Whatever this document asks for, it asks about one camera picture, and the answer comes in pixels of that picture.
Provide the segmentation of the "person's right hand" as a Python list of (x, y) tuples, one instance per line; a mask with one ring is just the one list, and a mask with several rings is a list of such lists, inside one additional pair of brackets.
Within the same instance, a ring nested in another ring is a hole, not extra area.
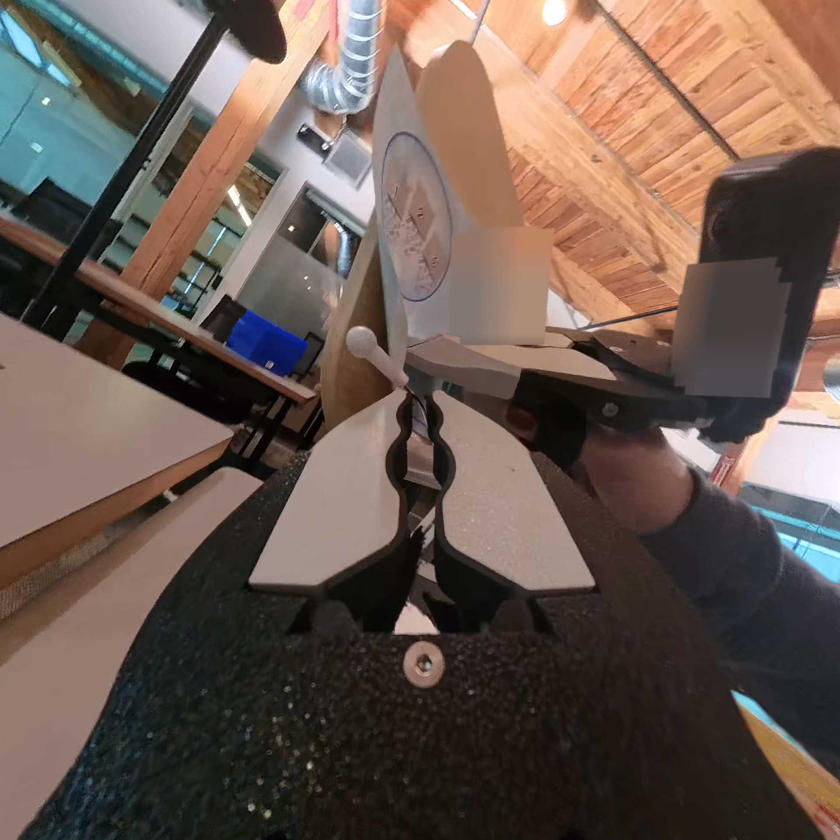
[(695, 491), (690, 468), (656, 427), (622, 434), (588, 423), (573, 482), (601, 502), (616, 522), (637, 536), (660, 532), (686, 511)]

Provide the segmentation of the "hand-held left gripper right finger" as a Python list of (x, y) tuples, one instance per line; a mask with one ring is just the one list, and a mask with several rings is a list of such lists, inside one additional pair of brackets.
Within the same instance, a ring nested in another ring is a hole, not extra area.
[(593, 575), (524, 444), (445, 392), (428, 397), (427, 425), (441, 548), (526, 595), (593, 592)]

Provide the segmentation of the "blue plastic bin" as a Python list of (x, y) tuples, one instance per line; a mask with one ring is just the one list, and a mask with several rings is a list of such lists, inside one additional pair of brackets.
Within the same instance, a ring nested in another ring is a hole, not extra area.
[(308, 343), (251, 310), (237, 320), (226, 346), (252, 364), (275, 375), (288, 375), (307, 351)]

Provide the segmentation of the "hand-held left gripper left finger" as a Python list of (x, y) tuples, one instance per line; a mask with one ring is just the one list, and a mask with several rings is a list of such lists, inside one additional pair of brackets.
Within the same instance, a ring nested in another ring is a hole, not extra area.
[(413, 398), (383, 397), (330, 430), (309, 454), (248, 585), (338, 598), (347, 581), (407, 547), (405, 477)]

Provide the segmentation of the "silver ventilation duct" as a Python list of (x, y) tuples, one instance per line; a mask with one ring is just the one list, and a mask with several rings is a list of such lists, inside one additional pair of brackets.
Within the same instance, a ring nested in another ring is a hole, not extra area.
[(314, 59), (299, 79), (298, 86), (309, 106), (345, 117), (371, 105), (382, 25), (382, 1), (350, 2), (338, 65)]

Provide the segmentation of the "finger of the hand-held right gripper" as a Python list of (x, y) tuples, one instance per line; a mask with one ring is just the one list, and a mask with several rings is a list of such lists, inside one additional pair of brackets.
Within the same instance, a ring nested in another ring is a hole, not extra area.
[(615, 374), (602, 362), (570, 347), (514, 345), (472, 345), (471, 349), (494, 361), (520, 370), (544, 371), (558, 375), (578, 375), (614, 382)]
[(439, 334), (410, 345), (408, 366), (444, 382), (475, 392), (510, 400), (515, 394), (522, 368), (471, 350), (455, 339)]

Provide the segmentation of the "black stand pole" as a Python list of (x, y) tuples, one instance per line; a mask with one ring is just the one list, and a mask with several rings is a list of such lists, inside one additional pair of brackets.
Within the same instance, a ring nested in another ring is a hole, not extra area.
[(154, 147), (227, 34), (233, 35), (251, 58), (271, 65), (284, 61), (287, 37), (280, 21), (283, 5), (281, 1), (205, 2), (210, 12), (205, 29), (175, 73), (130, 152), (106, 184), (38, 294), (28, 304), (21, 323), (37, 329), (45, 327), (53, 307), (66, 294), (106, 223), (111, 221)]

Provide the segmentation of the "grey wall vent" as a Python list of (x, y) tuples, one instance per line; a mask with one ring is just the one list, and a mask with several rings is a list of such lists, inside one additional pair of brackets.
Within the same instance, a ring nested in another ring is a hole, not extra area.
[(371, 172), (372, 152), (356, 133), (345, 131), (332, 142), (323, 165), (359, 191)]

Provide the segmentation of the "wooden pillar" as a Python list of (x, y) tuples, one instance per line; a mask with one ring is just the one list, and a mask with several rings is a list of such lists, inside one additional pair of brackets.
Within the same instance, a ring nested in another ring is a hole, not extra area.
[(214, 125), (185, 168), (119, 280), (145, 305), (161, 301), (258, 141), (328, 36), (337, 2), (288, 2), (279, 13), (287, 31), (286, 60), (252, 59)]

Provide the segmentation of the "yellow printed box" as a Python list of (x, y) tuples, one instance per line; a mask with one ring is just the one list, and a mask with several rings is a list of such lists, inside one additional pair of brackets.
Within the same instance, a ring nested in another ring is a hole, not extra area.
[(839, 838), (839, 781), (803, 750), (760, 706), (733, 692), (764, 757), (824, 838)]

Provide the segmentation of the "long wooden table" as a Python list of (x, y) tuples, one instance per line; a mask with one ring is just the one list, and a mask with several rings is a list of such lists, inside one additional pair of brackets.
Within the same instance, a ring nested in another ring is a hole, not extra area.
[(48, 314), (57, 314), (59, 305), (75, 306), (134, 342), (182, 363), (189, 372), (214, 378), (233, 395), (252, 396), (258, 405), (265, 405), (266, 411), (238, 452), (250, 466), (267, 451), (291, 408), (314, 404), (319, 397), (298, 381), (250, 362), (98, 262), (85, 259), (73, 278), (59, 280), (46, 298)]

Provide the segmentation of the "white top wooden table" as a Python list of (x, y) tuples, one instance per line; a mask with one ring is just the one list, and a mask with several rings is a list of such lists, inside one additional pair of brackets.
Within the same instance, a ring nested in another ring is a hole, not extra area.
[(174, 575), (261, 485), (214, 472), (2, 621), (2, 839), (19, 837), (79, 757)]
[(212, 464), (232, 430), (1, 317), (1, 586)]

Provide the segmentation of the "white knobbed lego piece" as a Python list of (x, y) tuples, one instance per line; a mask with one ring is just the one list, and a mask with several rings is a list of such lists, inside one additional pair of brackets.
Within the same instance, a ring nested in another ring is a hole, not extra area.
[(396, 389), (408, 388), (408, 377), (391, 356), (383, 350), (373, 331), (367, 327), (352, 327), (345, 337), (346, 347), (357, 359), (367, 361)]

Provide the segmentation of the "black chair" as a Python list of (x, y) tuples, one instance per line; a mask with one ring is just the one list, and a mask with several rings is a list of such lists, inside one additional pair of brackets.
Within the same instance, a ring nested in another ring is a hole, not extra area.
[(246, 315), (247, 308), (229, 295), (223, 295), (216, 306), (200, 322), (200, 327), (221, 344), (229, 340), (236, 324)]

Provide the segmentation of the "cardboard box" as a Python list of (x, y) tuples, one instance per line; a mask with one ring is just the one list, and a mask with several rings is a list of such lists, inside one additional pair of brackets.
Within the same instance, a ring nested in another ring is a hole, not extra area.
[[(328, 321), (321, 362), (330, 431), (403, 389), (348, 351), (371, 329), (405, 371), (410, 345), (447, 335), (472, 345), (540, 346), (549, 293), (548, 231), (524, 223), (492, 86), (456, 40), (413, 87), (403, 53), (386, 65), (374, 115), (374, 211)], [(422, 397), (413, 398), (413, 408)]]

